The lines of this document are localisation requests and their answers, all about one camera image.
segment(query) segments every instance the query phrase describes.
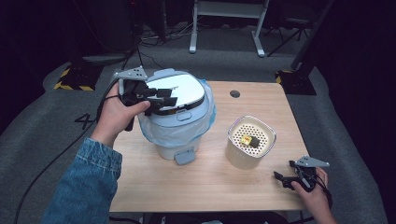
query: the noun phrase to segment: wooden table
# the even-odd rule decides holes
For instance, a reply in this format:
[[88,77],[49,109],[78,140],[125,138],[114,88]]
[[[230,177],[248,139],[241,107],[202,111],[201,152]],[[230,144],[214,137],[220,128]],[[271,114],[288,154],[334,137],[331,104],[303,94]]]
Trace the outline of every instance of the wooden table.
[[[303,138],[282,87],[276,83],[209,81],[218,114],[203,135],[196,159],[179,166],[163,159],[155,146],[134,130],[119,135],[114,148],[123,164],[111,212],[191,212],[301,210],[294,190],[284,189],[274,171],[295,176],[289,160],[307,155]],[[233,98],[230,91],[241,93]],[[250,115],[276,131],[276,143],[258,167],[240,170],[225,156],[228,130]]]

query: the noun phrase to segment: gray floor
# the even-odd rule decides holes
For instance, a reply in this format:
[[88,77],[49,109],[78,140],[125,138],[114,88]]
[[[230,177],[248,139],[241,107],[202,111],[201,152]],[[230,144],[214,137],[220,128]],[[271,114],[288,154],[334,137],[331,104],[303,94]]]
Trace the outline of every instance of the gray floor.
[[[259,58],[251,39],[250,30],[253,29],[205,29],[198,34],[195,54],[189,54],[189,35],[160,47],[141,47],[140,50],[161,67],[189,71],[206,80],[276,82],[274,73],[290,69],[305,38],[300,42],[293,40],[272,57]],[[267,51],[280,43],[277,31],[268,36],[261,35],[261,40]],[[148,73],[161,69],[147,56],[142,56],[142,60]],[[139,59],[134,55],[126,69],[139,65]],[[47,75],[43,82],[46,93],[26,107],[0,137],[0,223],[12,223],[21,196],[35,176],[82,133],[82,124],[74,120],[86,113],[94,118],[100,98],[112,74],[120,70],[121,63],[104,68],[96,91],[53,89],[66,66],[65,63]],[[310,79],[318,95],[287,97],[310,155],[331,165],[326,171],[330,175],[335,217],[339,223],[387,223],[377,185],[334,112],[326,82],[317,69]],[[76,155],[81,140],[34,184],[25,198],[19,223],[39,222],[58,179]],[[133,218],[141,215],[114,214]],[[290,220],[295,220],[298,213],[290,212],[289,216]]]

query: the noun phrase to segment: denim jacket sleeve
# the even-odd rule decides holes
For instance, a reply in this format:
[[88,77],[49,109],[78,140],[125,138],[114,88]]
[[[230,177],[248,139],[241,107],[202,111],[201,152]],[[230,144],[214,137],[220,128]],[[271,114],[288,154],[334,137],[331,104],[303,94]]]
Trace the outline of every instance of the denim jacket sleeve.
[[121,163],[119,152],[86,138],[58,183],[42,223],[107,223]]

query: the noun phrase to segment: human hand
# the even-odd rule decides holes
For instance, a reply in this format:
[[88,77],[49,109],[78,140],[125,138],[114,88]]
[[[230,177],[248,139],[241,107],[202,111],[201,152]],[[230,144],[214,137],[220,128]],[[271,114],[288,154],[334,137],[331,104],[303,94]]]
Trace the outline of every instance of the human hand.
[[[119,94],[119,83],[117,82],[106,97]],[[99,121],[93,131],[91,138],[108,146],[113,147],[118,134],[122,132],[137,114],[144,112],[150,106],[149,101],[140,102],[136,105],[125,106],[119,97],[105,100]]]
[[[326,172],[317,167],[317,175],[323,180],[324,186],[328,184],[328,177]],[[316,184],[311,192],[306,192],[304,188],[296,181],[291,182],[294,189],[303,199],[306,209],[312,214],[317,223],[336,223],[335,218],[330,211],[329,202],[323,188]]]

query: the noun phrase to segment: white plastic basket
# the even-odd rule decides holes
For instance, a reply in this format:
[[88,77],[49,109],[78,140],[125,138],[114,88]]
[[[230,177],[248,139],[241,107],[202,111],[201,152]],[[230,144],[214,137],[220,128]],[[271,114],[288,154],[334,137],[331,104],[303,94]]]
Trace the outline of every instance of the white plastic basket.
[[[241,138],[244,135],[258,138],[260,140],[259,145],[252,147],[242,144]],[[227,159],[239,169],[253,169],[271,150],[275,141],[276,133],[271,127],[254,117],[241,117],[228,131]]]

